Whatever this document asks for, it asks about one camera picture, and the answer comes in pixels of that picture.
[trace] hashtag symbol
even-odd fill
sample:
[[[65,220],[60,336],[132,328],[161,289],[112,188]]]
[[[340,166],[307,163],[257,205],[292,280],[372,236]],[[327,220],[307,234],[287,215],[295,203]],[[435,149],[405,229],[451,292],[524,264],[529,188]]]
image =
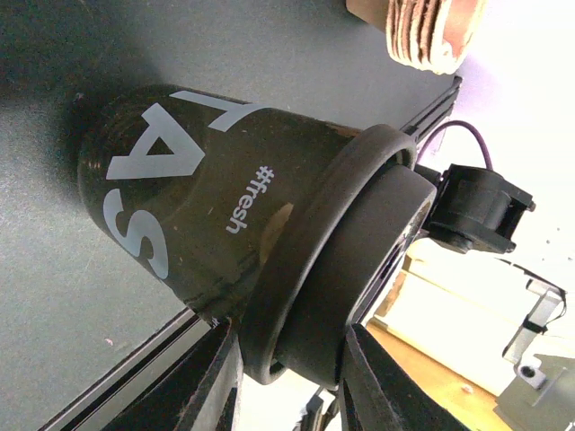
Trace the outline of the hashtag symbol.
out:
[[[268,166],[260,166],[260,170],[255,172],[258,176],[258,180],[261,181],[262,184],[270,184],[271,179],[273,178],[273,170],[268,168]]]

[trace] black clamp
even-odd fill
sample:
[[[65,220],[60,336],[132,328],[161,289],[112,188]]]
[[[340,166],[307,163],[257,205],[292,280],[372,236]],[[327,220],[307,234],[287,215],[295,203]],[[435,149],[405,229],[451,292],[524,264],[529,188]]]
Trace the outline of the black clamp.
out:
[[[429,237],[452,251],[506,253],[523,213],[535,210],[533,197],[497,172],[452,164],[440,175],[424,166],[415,171],[438,188],[423,225]]]

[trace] dark gray surface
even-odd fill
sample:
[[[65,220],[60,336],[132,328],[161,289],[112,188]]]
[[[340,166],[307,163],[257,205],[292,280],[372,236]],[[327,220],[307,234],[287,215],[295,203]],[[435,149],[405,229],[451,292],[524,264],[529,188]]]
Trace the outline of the dark gray surface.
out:
[[[181,309],[78,201],[75,152],[94,107],[172,83],[400,127],[452,80],[393,63],[342,0],[119,3],[0,9],[2,429],[41,426]]]

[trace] black cable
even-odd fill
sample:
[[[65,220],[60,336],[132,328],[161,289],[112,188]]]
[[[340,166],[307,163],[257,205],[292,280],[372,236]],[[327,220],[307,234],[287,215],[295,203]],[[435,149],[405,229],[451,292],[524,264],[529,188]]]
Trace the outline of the black cable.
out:
[[[453,119],[451,121],[447,121],[447,122],[443,123],[441,126],[437,127],[435,130],[433,130],[433,132],[431,132],[431,135],[429,135],[429,137],[427,138],[427,140],[423,144],[423,147],[421,148],[420,153],[418,154],[417,162],[420,161],[420,158],[427,151],[427,149],[429,148],[429,145],[431,144],[433,139],[435,139],[436,136],[441,131],[445,130],[446,128],[450,128],[452,126],[459,126],[462,128],[466,128],[467,130],[469,130],[472,133],[472,135],[477,140],[479,147],[482,150],[483,159],[485,160],[485,167],[487,169],[489,169],[490,171],[493,171],[493,162],[491,161],[489,149],[487,148],[487,144],[485,144],[485,139],[483,139],[482,134],[479,133],[479,130],[477,130],[477,128],[474,125],[468,123],[467,121],[462,121],[461,119]]]

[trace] purple wire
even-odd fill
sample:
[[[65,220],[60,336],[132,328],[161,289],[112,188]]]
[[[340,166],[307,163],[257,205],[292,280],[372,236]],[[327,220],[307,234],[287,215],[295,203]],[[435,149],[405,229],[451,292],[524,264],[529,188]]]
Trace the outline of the purple wire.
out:
[[[479,147],[482,150],[483,159],[485,160],[485,167],[490,171],[493,171],[493,163],[491,161],[491,156],[489,155],[489,149],[487,148],[487,144],[485,144],[485,139],[483,139],[482,134],[479,133],[479,130],[477,130],[475,126],[468,123],[467,121],[462,121],[461,119],[452,119],[451,121],[447,121],[438,128],[436,128],[435,130],[433,130],[433,132],[431,132],[431,135],[429,135],[429,137],[423,144],[423,147],[421,148],[420,153],[417,156],[417,161],[419,162],[421,160],[423,153],[426,152],[426,150],[429,148],[429,144],[431,144],[433,139],[437,137],[439,132],[445,130],[446,128],[450,128],[451,126],[460,126],[462,128],[466,128],[473,134],[473,136],[477,140],[477,144],[479,144]]]

